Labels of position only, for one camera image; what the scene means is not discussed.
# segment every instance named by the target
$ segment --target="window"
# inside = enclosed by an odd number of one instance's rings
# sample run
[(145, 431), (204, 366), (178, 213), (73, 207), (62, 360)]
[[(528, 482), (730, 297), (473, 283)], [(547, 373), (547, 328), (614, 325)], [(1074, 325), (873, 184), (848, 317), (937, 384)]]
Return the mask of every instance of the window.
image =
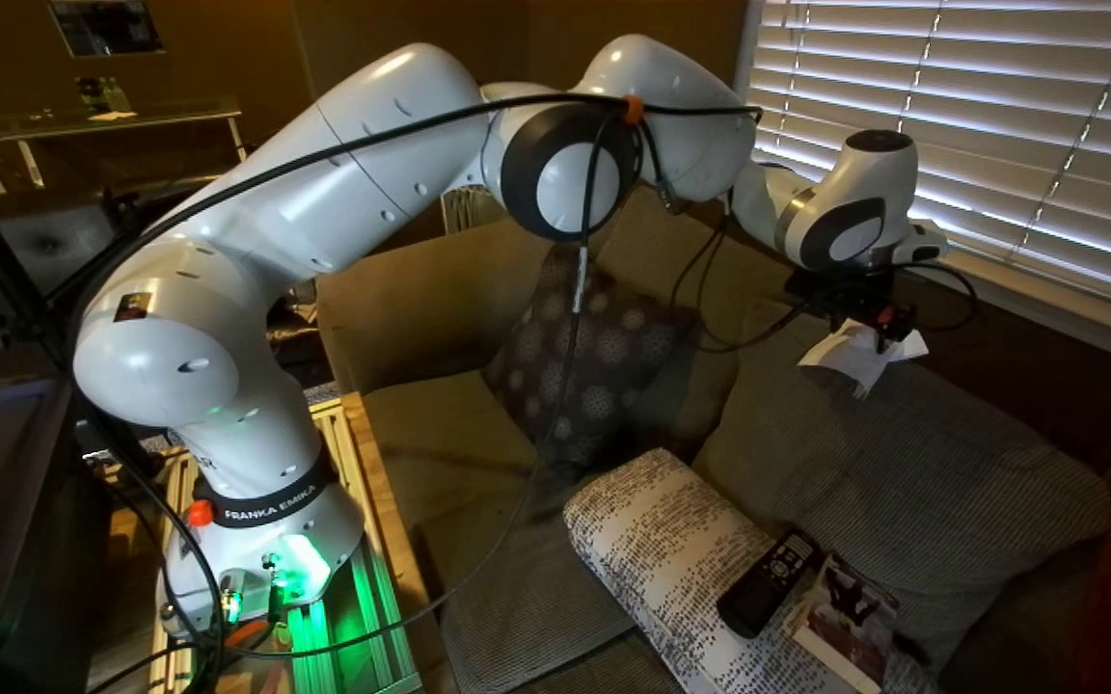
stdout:
[(1111, 325), (1111, 0), (754, 0), (748, 24), (762, 157), (822, 179), (843, 134), (906, 131), (950, 266)]

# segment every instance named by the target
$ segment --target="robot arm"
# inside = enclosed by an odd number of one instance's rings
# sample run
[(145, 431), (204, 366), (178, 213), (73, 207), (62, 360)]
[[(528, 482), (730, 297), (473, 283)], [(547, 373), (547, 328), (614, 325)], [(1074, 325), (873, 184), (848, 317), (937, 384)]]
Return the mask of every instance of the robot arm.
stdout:
[[(264, 346), (264, 308), (377, 247), (444, 188), (483, 183), (539, 234), (595, 233), (635, 179), (682, 201), (735, 188), (743, 229), (775, 247), (798, 234), (822, 244), (840, 221), (874, 229), (835, 207), (883, 198), (883, 233), (848, 229), (848, 240), (903, 244), (906, 179), (879, 184), (879, 170), (840, 165), (803, 198), (795, 183), (748, 165), (750, 127), (718, 78), (640, 35), (610, 44), (566, 91), (476, 87), (449, 53), (403, 48), (178, 206), (160, 221), (169, 233), (95, 288), (73, 355), (95, 410), (178, 431), (201, 463), (206, 490), (190, 513), (196, 553), (173, 541), (167, 555), (169, 634), (212, 628), (218, 607), (242, 607), (222, 617), (248, 619), (271, 594), (308, 607), (350, 558), (357, 513), (336, 486), (295, 380)], [(779, 213), (779, 198), (798, 201), (795, 216)]]
[(843, 138), (822, 184), (748, 163), (731, 184), (731, 216), (762, 247), (803, 271), (879, 275), (942, 256), (942, 234), (915, 222), (915, 144), (898, 131), (857, 131)]

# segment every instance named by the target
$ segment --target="black remote control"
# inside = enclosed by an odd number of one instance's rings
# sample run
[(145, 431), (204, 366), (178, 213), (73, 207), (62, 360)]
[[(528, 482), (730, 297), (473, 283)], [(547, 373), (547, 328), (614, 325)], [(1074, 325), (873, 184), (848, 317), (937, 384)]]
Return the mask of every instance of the black remote control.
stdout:
[(807, 565), (817, 562), (817, 545), (803, 531), (779, 537), (722, 596), (718, 617), (740, 634), (754, 635), (772, 612), (783, 607), (789, 586), (803, 578)]

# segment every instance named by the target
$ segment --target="paper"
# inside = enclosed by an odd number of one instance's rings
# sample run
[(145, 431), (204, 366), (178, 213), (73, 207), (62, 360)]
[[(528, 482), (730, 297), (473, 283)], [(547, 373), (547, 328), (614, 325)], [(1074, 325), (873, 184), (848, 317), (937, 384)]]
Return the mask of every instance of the paper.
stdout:
[(798, 366), (835, 370), (857, 380), (857, 397), (867, 397), (891, 364), (921, 360), (930, 344), (911, 328), (906, 338), (883, 338), (873, 325), (843, 319), (822, 344), (815, 344)]

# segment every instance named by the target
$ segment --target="wire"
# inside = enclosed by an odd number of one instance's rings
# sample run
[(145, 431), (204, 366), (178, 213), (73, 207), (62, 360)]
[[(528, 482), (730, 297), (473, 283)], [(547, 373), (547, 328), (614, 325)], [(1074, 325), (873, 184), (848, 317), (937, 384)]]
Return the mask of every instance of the wire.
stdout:
[(476, 583), (476, 574), (489, 565), (489, 558), (493, 558), (493, 555), (514, 541), (514, 531), (520, 527), (520, 513), (523, 513), (523, 505), (515, 505), (514, 513), (503, 513), (497, 541), (473, 558), (473, 565), (471, 565), (466, 574), (460, 574), (460, 583), (446, 586), (440, 596), (431, 596), (429, 607), (411, 609), (408, 617), (388, 619), (388, 623), (377, 623), (377, 628), (357, 634), (357, 635), (350, 635), (350, 639), (336, 639), (336, 644), (327, 644), (327, 646), (303, 646), (303, 652), (242, 652), (239, 661), (311, 661), (311, 655), (332, 655), (332, 652), (344, 652), (344, 646), (356, 646), (356, 644), (377, 639), (377, 635), (386, 635), (386, 634), (411, 628), (411, 623), (429, 619), (429, 617), (440, 612), (449, 596), (460, 596), (466, 586)]
[(591, 145), (591, 163), (584, 163), (584, 188), (582, 188), (582, 229), (574, 234), (574, 266), (569, 266), (569, 312), (566, 312), (566, 338), (561, 338), (561, 355), (559, 355), (559, 391), (555, 391), (555, 418), (547, 419), (539, 449), (547, 449), (555, 440), (555, 427), (566, 418), (566, 384), (569, 373), (578, 366), (578, 338), (582, 338), (582, 308), (584, 308), (584, 288), (591, 288), (591, 222), (595, 222), (595, 183), (596, 183), (596, 156), (605, 152), (605, 127), (614, 127), (617, 117), (605, 117), (595, 131), (595, 145)]
[(89, 425), (95, 425), (95, 431), (105, 437), (105, 445), (109, 445), (109, 450), (111, 455), (119, 455), (122, 459), (122, 476), (138, 486), (138, 492), (145, 497), (145, 503), (154, 503), (167, 518), (169, 518), (169, 526), (173, 526), (173, 531), (183, 541), (183, 549), (191, 549), (191, 558), (196, 558), (196, 565), (201, 565), (201, 574), (204, 574), (204, 583), (206, 583), (206, 594), (212, 594), (212, 634), (214, 634), (214, 644), (212, 644), (212, 667), (218, 663), (218, 655), (222, 655), (222, 609), (218, 609), (218, 583), (214, 583), (214, 574), (212, 574), (212, 562), (206, 562), (206, 555), (204, 555), (204, 549), (196, 545), (196, 537), (190, 531), (190, 526), (183, 526), (183, 518), (138, 476), (138, 467), (141, 467), (141, 450), (138, 450), (138, 440), (119, 425), (119, 419), (111, 419), (109, 411), (100, 411), (92, 401), (86, 401), (80, 397), (80, 406), (86, 406), (86, 411), (89, 411)]
[(703, 344), (703, 351), (704, 351), (704, 355), (731, 355), (731, 351), (748, 351), (748, 346), (754, 346), (754, 344), (779, 335), (795, 317), (803, 317), (803, 308), (798, 308), (798, 303), (785, 303), (785, 312), (783, 312), (775, 325), (750, 332), (748, 338), (735, 338), (735, 344)]
[[(100, 275), (92, 275), (92, 278), (86, 283), (80, 297), (77, 297), (73, 308), (70, 308), (70, 328), (65, 328), (65, 344), (62, 344), (62, 346), (65, 346), (65, 355), (73, 355), (77, 319), (80, 319), (80, 312), (89, 308), (92, 293), (111, 278), (111, 271), (119, 271), (138, 247), (145, 247), (145, 244), (159, 240), (160, 233), (191, 221), (196, 213), (206, 213), (206, 207), (214, 207), (214, 206), (227, 206), (227, 201), (251, 192), (251, 188), (259, 188), (259, 184), (264, 184), (264, 183), (277, 183), (277, 179), (285, 179), (285, 174), (291, 174), (291, 170), (327, 163), (327, 157), (336, 157), (336, 156), (350, 156), (350, 152), (362, 152), (362, 145), (381, 145), (381, 144), (394, 144), (394, 138), (403, 138), (403, 134), (417, 134), (417, 131), (431, 131), (431, 127), (444, 127), (444, 125), (460, 125), (460, 121), (503, 111), (503, 107), (566, 103), (566, 102), (574, 102), (574, 103), (605, 103), (605, 107), (617, 107), (617, 111), (627, 107), (627, 102), (619, 102), (619, 95), (595, 95), (595, 91), (539, 91), (539, 95), (514, 95), (514, 102), (471, 103), (471, 107), (440, 111), (440, 117), (429, 117), (429, 121), (417, 121), (417, 125), (401, 125), (401, 127), (367, 134), (367, 138), (350, 138), (350, 144), (336, 144), (336, 145), (325, 145), (325, 152), (295, 156), (295, 157), (277, 163), (277, 165), (271, 165), (271, 170), (263, 170), (263, 174), (254, 174), (254, 179), (242, 179), (242, 183), (222, 184), (222, 188), (214, 188), (214, 192), (206, 192), (206, 198), (196, 198), (196, 201), (181, 206), (178, 213), (160, 216), (159, 222), (151, 222), (136, 244), (122, 244), (111, 260), (105, 260)], [(750, 117), (750, 121), (758, 117), (758, 107), (664, 107), (664, 103), (646, 103), (646, 111), (653, 111), (653, 117)], [(653, 163), (654, 163), (654, 183), (659, 183), (664, 192), (671, 192), (671, 184), (664, 183), (664, 170), (659, 170), (654, 134), (653, 134), (646, 125), (640, 125), (640, 131), (644, 131), (644, 144), (646, 144)], [(119, 431), (109, 437), (111, 450), (122, 459), (125, 478), (173, 521), (173, 527), (178, 527), (181, 541), (191, 549), (191, 558), (196, 558), (196, 565), (201, 565), (201, 574), (204, 574), (204, 583), (206, 583), (206, 589), (212, 589), (214, 646), (212, 646), (206, 671), (201, 671), (201, 675), (212, 675), (212, 671), (222, 663), (222, 628), (227, 628), (222, 609), (218, 609), (218, 596), (214, 596), (214, 594), (218, 594), (218, 583), (214, 583), (214, 574), (212, 574), (212, 565), (206, 565), (206, 555), (201, 553), (201, 545), (196, 545), (191, 531), (183, 527), (181, 513), (178, 513), (167, 497), (159, 497), (145, 478), (138, 478), (138, 472), (136, 472), (136, 463), (129, 463), (136, 450), (129, 450), (125, 440), (129, 440), (129, 437), (119, 437)]]
[(159, 663), (159, 661), (169, 661), (173, 652), (183, 652), (183, 646), (191, 646), (191, 644), (167, 644), (160, 652), (151, 652), (151, 655), (125, 663), (122, 671), (100, 677), (95, 685), (89, 685), (89, 694), (105, 694), (105, 691), (111, 691), (116, 684), (129, 677), (136, 671), (141, 671), (141, 667), (151, 667), (151, 663)]
[(703, 266), (703, 256), (709, 256), (709, 262), (714, 262), (722, 240), (726, 240), (726, 234), (714, 229), (714, 233), (704, 234), (704, 244), (682, 262), (682, 271), (678, 271), (673, 283), (671, 283), (667, 303), (678, 299), (678, 288), (682, 288), (682, 283), (693, 275), (693, 266)]
[(945, 275), (954, 278), (965, 293), (969, 293), (969, 312), (959, 319), (950, 319), (950, 325), (921, 325), (921, 332), (959, 332), (969, 325), (975, 325), (983, 317), (983, 303), (979, 303), (979, 293), (975, 285), (969, 283), (969, 275), (945, 266), (945, 262), (906, 262), (898, 271), (930, 271), (930, 275)]
[(154, 521), (138, 508), (138, 503), (125, 497), (119, 486), (109, 486), (109, 490), (116, 492), (119, 505), (125, 505), (125, 508), (138, 518), (151, 549), (159, 549), (159, 558), (160, 558), (159, 569), (160, 569), (167, 600), (173, 607), (178, 623), (181, 623), (183, 634), (196, 634), (196, 619), (191, 619), (191, 617), (181, 609), (181, 600), (173, 596), (173, 583), (169, 583), (169, 565), (167, 565), (167, 553), (160, 553), (160, 531), (159, 531), (159, 526), (154, 526)]

